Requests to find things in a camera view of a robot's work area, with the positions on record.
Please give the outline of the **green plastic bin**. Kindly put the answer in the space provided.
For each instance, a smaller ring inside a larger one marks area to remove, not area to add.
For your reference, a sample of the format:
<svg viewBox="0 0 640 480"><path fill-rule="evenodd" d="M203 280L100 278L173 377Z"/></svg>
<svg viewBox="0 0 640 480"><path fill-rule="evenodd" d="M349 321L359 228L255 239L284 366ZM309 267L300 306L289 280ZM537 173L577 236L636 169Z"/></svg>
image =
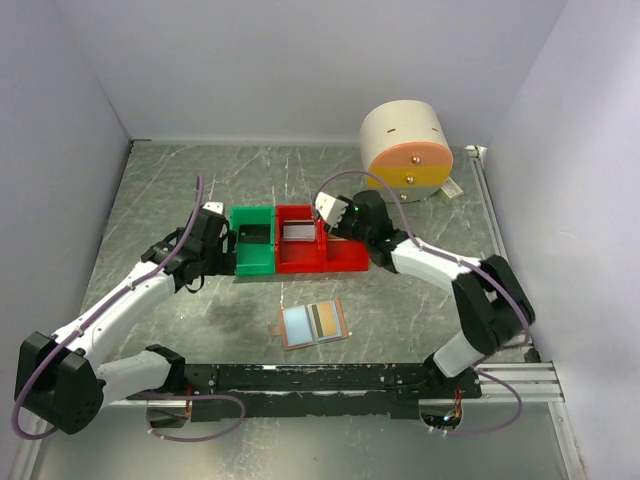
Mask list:
<svg viewBox="0 0 640 480"><path fill-rule="evenodd" d="M275 217L273 205L231 208L231 229L237 233L237 276L275 273Z"/></svg>

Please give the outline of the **white diamond print card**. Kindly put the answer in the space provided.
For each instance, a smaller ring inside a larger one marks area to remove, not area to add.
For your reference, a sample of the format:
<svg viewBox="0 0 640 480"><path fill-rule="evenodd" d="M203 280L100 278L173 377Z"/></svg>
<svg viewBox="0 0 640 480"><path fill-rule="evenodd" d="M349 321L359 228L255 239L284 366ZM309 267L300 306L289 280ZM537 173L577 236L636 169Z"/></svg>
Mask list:
<svg viewBox="0 0 640 480"><path fill-rule="evenodd" d="M313 220L284 221L281 238L287 242L314 242L316 240L316 224Z"/></svg>

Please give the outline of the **red plastic bin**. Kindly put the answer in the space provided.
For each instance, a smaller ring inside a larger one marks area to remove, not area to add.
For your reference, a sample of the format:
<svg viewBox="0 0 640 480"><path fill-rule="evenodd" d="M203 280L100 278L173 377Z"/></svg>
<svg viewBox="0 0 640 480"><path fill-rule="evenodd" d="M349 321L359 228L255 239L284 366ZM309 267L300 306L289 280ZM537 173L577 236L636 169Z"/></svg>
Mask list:
<svg viewBox="0 0 640 480"><path fill-rule="evenodd" d="M275 268L278 274L307 274L322 271L320 234L309 205L277 205L275 208ZM282 225L287 220L313 220L316 224L314 242L287 242L281 238Z"/></svg>
<svg viewBox="0 0 640 480"><path fill-rule="evenodd" d="M344 273L369 270L370 259L363 244L341 239L328 233L321 217L318 218L317 225L320 233L320 257L323 272Z"/></svg>

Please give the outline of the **white round drawer cabinet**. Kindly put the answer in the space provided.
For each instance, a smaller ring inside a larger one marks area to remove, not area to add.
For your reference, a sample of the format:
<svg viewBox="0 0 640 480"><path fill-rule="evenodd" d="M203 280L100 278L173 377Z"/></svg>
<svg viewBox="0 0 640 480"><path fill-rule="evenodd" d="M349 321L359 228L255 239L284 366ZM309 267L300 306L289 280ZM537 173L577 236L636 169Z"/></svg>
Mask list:
<svg viewBox="0 0 640 480"><path fill-rule="evenodd" d="M437 192L453 168L453 154L433 107L395 100L372 110L360 128L363 168L369 187L387 196L390 187L403 203Z"/></svg>

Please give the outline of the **brown leather card holder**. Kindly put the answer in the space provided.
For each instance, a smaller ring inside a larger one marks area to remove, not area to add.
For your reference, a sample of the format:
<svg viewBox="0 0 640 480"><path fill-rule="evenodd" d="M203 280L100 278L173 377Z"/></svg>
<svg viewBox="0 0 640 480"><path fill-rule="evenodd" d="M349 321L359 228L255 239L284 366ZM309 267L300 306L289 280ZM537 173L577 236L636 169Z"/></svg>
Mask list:
<svg viewBox="0 0 640 480"><path fill-rule="evenodd" d="M351 332L338 298L283 308L275 324L268 325L285 351L347 339Z"/></svg>

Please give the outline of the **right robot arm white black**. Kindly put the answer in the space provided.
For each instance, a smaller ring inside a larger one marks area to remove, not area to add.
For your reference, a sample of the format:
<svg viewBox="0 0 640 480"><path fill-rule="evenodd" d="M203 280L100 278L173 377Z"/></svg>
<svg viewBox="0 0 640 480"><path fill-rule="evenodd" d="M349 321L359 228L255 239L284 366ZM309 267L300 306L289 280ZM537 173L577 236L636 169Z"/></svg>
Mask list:
<svg viewBox="0 0 640 480"><path fill-rule="evenodd" d="M374 190L351 199L320 192L314 209L326 232L364 245L376 266L423 280L453 296L460 330L425 360L424 384L431 395L448 396L461 373L515 337L530 334L535 313L505 258L457 255L396 228Z"/></svg>

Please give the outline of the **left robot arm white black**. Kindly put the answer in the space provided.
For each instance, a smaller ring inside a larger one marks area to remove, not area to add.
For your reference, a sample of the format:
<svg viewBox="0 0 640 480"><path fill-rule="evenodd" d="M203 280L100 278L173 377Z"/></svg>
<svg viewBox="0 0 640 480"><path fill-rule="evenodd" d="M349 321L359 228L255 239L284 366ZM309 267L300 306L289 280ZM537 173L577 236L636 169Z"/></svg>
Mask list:
<svg viewBox="0 0 640 480"><path fill-rule="evenodd" d="M152 245L105 298L51 335L20 346L12 426L22 410L66 434L84 429L105 406L149 391L173 399L187 389L183 356L154 344L123 360L107 355L141 320L181 290L198 292L208 276L235 273L237 235L221 202L207 202Z"/></svg>

